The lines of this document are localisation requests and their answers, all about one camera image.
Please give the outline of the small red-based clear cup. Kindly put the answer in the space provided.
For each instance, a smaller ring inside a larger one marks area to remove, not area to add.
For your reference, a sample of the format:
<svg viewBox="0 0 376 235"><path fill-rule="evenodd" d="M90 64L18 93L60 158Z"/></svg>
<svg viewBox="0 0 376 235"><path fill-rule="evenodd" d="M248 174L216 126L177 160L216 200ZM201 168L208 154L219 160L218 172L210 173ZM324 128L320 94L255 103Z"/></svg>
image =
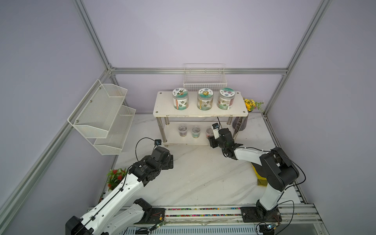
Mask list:
<svg viewBox="0 0 376 235"><path fill-rule="evenodd" d="M209 139L210 137L213 137L213 136L214 136L213 129L211 127L207 128L206 129L206 137L207 137L207 139Z"/></svg>

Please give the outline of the pink flower lid seed container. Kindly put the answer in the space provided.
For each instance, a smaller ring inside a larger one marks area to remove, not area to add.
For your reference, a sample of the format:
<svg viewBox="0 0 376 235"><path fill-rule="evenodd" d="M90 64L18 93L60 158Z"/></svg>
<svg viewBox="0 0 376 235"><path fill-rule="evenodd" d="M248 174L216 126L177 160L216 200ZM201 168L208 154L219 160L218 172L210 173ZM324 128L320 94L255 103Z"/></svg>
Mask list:
<svg viewBox="0 0 376 235"><path fill-rule="evenodd" d="M231 109L236 92L231 88L222 88L218 93L217 106L222 110Z"/></svg>

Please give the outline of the sunflower lid seed container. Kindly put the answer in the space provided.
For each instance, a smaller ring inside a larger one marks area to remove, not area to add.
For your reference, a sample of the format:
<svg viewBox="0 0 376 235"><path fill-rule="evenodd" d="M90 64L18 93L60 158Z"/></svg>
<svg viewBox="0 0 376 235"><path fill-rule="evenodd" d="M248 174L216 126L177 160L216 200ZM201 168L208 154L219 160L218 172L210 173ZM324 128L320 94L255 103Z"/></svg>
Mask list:
<svg viewBox="0 0 376 235"><path fill-rule="evenodd" d="M197 93L197 107L200 110L207 111L212 108L213 91L209 88L202 88Z"/></svg>

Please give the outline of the strawberry lid seed container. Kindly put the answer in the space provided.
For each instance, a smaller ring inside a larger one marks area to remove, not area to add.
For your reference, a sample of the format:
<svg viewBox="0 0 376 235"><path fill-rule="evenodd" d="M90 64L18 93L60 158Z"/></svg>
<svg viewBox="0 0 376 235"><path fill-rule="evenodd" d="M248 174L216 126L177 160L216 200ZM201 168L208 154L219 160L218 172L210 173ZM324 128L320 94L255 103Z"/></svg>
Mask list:
<svg viewBox="0 0 376 235"><path fill-rule="evenodd" d="M189 106L189 92L185 88L175 88L172 91L173 106L177 110L185 110Z"/></svg>

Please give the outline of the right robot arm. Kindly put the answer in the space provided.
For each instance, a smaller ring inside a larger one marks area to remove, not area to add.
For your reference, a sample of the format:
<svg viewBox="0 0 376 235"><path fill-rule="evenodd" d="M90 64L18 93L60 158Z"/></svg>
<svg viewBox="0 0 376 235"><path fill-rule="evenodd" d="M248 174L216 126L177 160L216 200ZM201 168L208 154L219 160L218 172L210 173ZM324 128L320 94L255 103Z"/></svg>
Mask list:
<svg viewBox="0 0 376 235"><path fill-rule="evenodd" d="M262 212L274 210L283 192L300 176L295 164L280 147L271 150L244 147L235 142L228 128L221 129L216 123L211 129L213 136L209 137L209 143L212 148L219 147L224 157L250 162L267 180L266 190L256 207Z"/></svg>

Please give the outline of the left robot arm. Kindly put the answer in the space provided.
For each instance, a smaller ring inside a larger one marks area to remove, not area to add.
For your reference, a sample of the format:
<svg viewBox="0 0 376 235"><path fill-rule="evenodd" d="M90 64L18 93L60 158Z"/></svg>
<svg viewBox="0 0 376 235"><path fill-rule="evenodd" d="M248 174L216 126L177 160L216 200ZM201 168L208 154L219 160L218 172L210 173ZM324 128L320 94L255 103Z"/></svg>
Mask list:
<svg viewBox="0 0 376 235"><path fill-rule="evenodd" d="M173 155L157 147L151 155L134 163L109 195L81 217L71 217L65 225L67 235L118 235L136 223L154 223L153 207L140 198L127 210L119 212L133 195L153 181L162 170L173 168Z"/></svg>

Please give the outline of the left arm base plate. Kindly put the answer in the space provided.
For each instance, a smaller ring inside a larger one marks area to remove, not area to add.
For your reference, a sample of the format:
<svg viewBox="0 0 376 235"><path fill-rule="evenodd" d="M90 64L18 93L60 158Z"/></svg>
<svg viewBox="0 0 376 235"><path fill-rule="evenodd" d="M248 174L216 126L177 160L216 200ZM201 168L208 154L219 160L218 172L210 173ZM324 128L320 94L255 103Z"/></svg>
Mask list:
<svg viewBox="0 0 376 235"><path fill-rule="evenodd" d="M146 213L139 222L134 224L157 224L165 219L165 212L165 208L152 208L151 211Z"/></svg>

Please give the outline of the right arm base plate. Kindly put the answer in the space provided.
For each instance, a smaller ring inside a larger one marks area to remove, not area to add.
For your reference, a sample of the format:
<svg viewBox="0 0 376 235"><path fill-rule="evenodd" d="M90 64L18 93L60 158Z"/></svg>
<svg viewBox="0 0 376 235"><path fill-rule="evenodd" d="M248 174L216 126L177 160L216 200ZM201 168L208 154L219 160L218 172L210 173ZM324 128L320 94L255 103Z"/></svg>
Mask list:
<svg viewBox="0 0 376 235"><path fill-rule="evenodd" d="M259 223L259 222L282 222L279 209L277 207L270 211L263 207L241 207L241 216L244 223Z"/></svg>

